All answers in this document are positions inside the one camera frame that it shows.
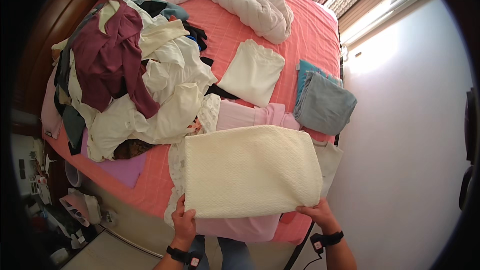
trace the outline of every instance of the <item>black wrist strap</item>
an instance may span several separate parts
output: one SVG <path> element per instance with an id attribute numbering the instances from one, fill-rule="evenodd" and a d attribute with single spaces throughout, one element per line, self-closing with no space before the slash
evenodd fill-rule
<path id="1" fill-rule="evenodd" d="M 311 245 L 313 246 L 313 249 L 318 254 L 318 257 L 322 258 L 320 254 L 324 252 L 324 247 L 328 247 L 328 246 L 332 246 L 337 243 L 340 243 L 342 238 L 343 238 L 343 231 L 335 232 L 334 234 L 331 234 L 331 235 L 322 235 L 319 233 L 314 233 L 310 237 L 310 242 L 311 242 Z"/>
<path id="2" fill-rule="evenodd" d="M 185 252 L 177 248 L 168 246 L 166 252 L 172 257 L 172 259 L 189 265 L 188 269 L 197 269 L 203 255 L 198 251 Z"/>
<path id="3" fill-rule="evenodd" d="M 179 261 L 179 262 L 182 262 L 184 264 L 188 263 L 189 260 L 188 260 L 188 252 L 185 252 L 185 251 L 182 251 L 180 249 L 177 249 L 177 248 L 172 248 L 170 246 L 168 246 L 166 248 L 166 252 L 171 255 L 172 259 L 176 260 L 176 261 Z"/>

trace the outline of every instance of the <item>bed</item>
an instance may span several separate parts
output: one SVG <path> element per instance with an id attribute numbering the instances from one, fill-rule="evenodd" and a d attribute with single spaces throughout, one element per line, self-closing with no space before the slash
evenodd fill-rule
<path id="1" fill-rule="evenodd" d="M 42 106 L 45 86 L 53 69 L 51 45 L 67 38 L 88 10 L 101 1 L 104 0 L 49 0 L 46 3 L 26 48 L 30 52 L 38 52 L 38 55 L 20 65 L 21 75 L 30 79 L 17 87 L 19 90 L 16 90 L 16 94 L 23 91 L 21 97 L 16 98 L 17 109 L 40 115 L 39 107 Z M 201 56 L 214 60 L 212 72 L 219 80 L 235 56 L 239 43 L 247 39 L 253 39 L 257 44 L 271 48 L 285 57 L 285 67 L 270 102 L 284 104 L 286 111 L 291 112 L 296 99 L 296 64 L 299 59 L 340 77 L 340 52 L 338 23 L 334 15 L 311 0 L 285 1 L 294 13 L 294 20 L 290 37 L 279 45 L 273 45 L 266 39 L 256 36 L 236 15 L 230 14 L 210 0 L 189 0 L 180 6 L 189 13 L 189 22 L 192 25 L 205 30 L 208 48 L 202 51 Z M 237 103 L 252 107 L 250 103 L 241 99 L 238 99 Z M 334 136 L 313 130 L 306 131 L 318 141 L 333 143 L 335 139 Z M 17 126 L 16 132 L 22 133 L 20 126 Z M 157 145 L 144 153 L 145 166 L 135 187 L 130 188 L 86 157 L 80 154 L 71 156 L 63 127 L 57 139 L 45 134 L 42 134 L 42 137 L 60 156 L 100 187 L 125 203 L 163 218 L 173 187 L 168 167 L 169 145 Z M 310 224 L 309 217 L 295 214 L 289 223 L 280 221 L 272 241 L 300 244 Z"/>

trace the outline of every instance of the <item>pile of clothes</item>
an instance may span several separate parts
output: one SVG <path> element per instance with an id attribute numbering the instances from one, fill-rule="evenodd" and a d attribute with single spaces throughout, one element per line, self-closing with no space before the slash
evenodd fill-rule
<path id="1" fill-rule="evenodd" d="M 350 122 L 357 98 L 339 78 L 313 64 L 297 64 L 297 99 L 293 116 L 304 127 L 328 136 L 338 135 Z"/>
<path id="2" fill-rule="evenodd" d="M 200 58 L 205 32 L 187 12 L 161 0 L 108 0 L 96 6 L 60 49 L 54 103 L 70 152 L 95 162 L 180 142 L 195 130 L 211 59 Z"/>

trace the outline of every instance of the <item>maroon shirt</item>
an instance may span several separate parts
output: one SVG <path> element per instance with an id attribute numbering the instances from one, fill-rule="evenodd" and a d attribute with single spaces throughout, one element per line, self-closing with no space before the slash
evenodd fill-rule
<path id="1" fill-rule="evenodd" d="M 140 72 L 142 51 L 138 40 L 142 19 L 123 0 L 118 2 L 117 12 L 105 23 L 106 33 L 99 29 L 96 13 L 71 44 L 82 91 L 81 102 L 105 111 L 111 97 L 122 93 L 124 80 L 130 99 L 148 119 L 160 105 L 148 93 Z"/>

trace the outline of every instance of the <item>towel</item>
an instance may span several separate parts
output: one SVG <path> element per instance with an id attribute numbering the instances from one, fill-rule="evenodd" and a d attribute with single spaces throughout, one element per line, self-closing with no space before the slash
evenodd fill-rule
<path id="1" fill-rule="evenodd" d="M 242 218 L 318 204 L 322 173 L 310 136 L 274 125 L 185 137 L 185 210 Z"/>
<path id="2" fill-rule="evenodd" d="M 306 128 L 338 135 L 349 122 L 357 99 L 317 72 L 308 72 L 293 116 Z"/>

